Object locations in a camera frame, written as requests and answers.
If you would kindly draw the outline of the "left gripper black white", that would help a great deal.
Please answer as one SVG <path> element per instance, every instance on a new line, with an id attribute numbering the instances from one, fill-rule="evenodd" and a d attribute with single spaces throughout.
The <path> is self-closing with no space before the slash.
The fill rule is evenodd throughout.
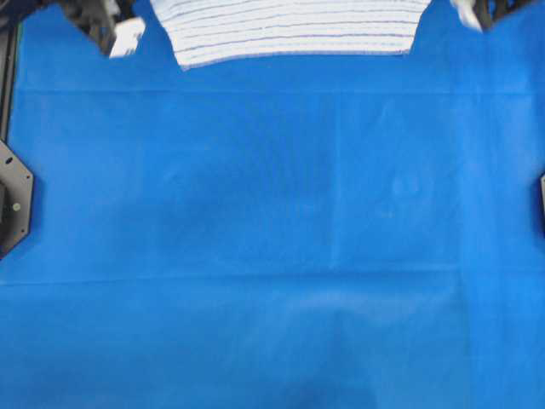
<path id="1" fill-rule="evenodd" d="M 80 0 L 41 1 L 40 5 L 58 4 L 64 16 L 92 40 L 108 58 L 132 55 L 141 40 L 146 23 L 134 13 L 134 1 Z"/>

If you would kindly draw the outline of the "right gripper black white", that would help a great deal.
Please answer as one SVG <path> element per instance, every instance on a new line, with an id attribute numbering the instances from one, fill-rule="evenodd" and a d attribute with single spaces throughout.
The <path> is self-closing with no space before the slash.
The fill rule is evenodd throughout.
<path id="1" fill-rule="evenodd" d="M 489 32 L 500 22 L 532 9 L 537 0 L 450 0 L 463 26 L 475 32 Z"/>

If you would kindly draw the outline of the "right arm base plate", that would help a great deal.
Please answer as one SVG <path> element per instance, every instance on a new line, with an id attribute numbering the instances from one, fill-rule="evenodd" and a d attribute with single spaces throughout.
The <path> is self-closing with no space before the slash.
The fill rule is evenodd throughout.
<path id="1" fill-rule="evenodd" d="M 539 178 L 539 193 L 540 193 L 540 211 L 542 215 L 542 231 L 545 230 L 545 174 L 543 173 Z"/>

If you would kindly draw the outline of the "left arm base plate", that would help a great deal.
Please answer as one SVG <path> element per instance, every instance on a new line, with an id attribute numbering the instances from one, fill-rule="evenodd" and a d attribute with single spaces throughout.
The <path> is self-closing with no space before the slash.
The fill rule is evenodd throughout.
<path id="1" fill-rule="evenodd" d="M 30 231 L 33 174 L 1 141 L 1 258 Z"/>

